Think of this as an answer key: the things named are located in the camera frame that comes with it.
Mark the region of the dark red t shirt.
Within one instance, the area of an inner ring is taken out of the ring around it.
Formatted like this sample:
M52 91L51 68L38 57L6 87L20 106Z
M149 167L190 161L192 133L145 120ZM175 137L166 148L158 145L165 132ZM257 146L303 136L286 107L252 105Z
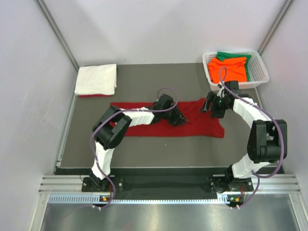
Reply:
M219 119L211 118L210 112L200 113L205 98L197 101L179 102L177 107L188 118L188 122L181 126L172 126L166 120L155 117L154 123L150 125L139 125L130 127L126 136L137 137L187 137L208 136L223 138L225 130L219 123Z

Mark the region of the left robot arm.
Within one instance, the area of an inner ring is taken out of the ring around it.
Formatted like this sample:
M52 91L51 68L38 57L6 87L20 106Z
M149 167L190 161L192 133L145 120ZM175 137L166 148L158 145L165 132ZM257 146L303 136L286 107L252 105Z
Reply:
M188 119L177 107L177 102L167 94L149 106L123 109L112 105L93 127L90 143L94 153L94 164L88 177L83 179L83 192L103 192L111 182L111 161L115 148L122 142L128 129L147 126L166 120L172 126L181 126Z

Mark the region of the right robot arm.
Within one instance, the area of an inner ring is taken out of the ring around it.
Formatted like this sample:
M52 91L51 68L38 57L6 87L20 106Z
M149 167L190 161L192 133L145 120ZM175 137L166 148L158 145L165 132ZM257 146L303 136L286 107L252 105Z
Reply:
M237 81L227 81L219 87L218 92L207 94L200 111L209 112L212 118L223 118L231 109L250 128L247 153L227 168L223 179L210 180L212 191L223 193L247 185L252 175L271 163L282 164L287 156L287 123L274 119L249 94L241 93Z

